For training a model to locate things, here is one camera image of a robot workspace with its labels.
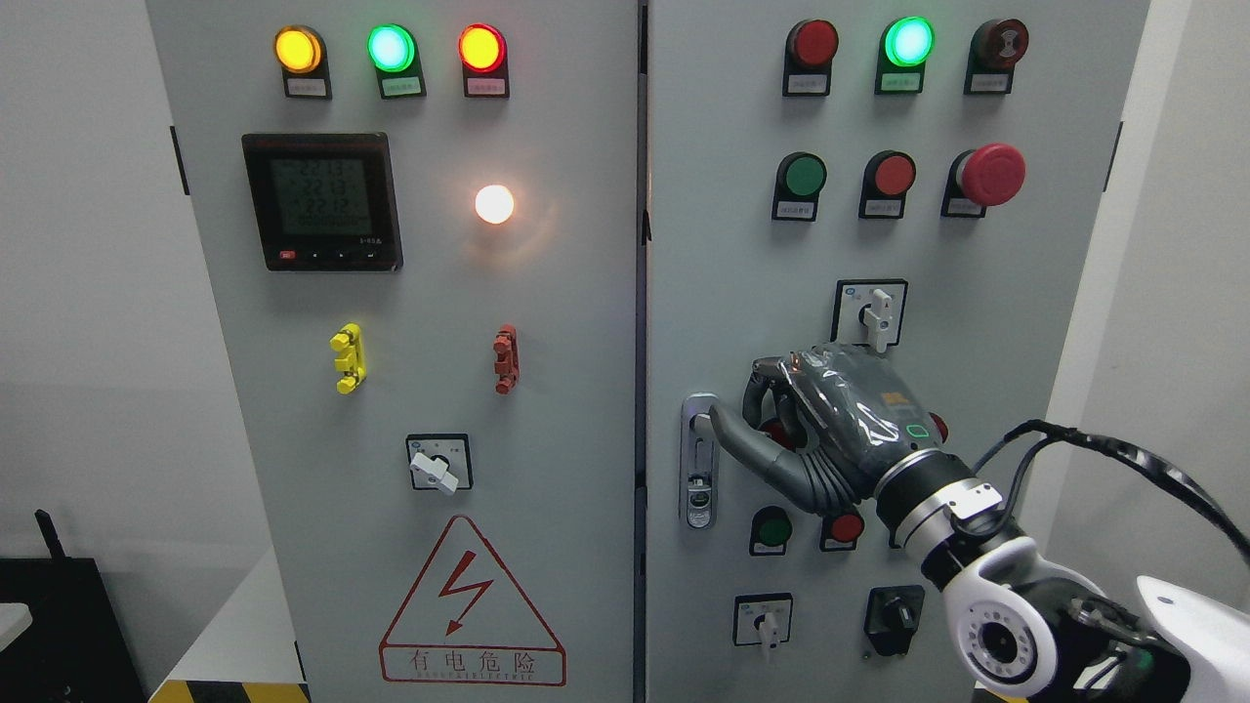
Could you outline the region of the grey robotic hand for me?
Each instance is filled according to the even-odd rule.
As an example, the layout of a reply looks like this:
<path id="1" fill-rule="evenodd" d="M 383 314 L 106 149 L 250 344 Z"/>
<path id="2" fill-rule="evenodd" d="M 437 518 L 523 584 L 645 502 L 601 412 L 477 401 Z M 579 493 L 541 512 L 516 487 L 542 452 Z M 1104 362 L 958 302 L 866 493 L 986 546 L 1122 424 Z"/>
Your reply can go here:
<path id="1" fill-rule="evenodd" d="M 775 395 L 788 428 L 815 432 L 812 448 L 794 452 L 762 435 L 764 392 Z M 908 464 L 950 462 L 911 389 L 884 357 L 859 346 L 759 357 L 741 410 L 716 402 L 708 415 L 728 454 L 809 515 L 834 517 L 879 498 Z"/>

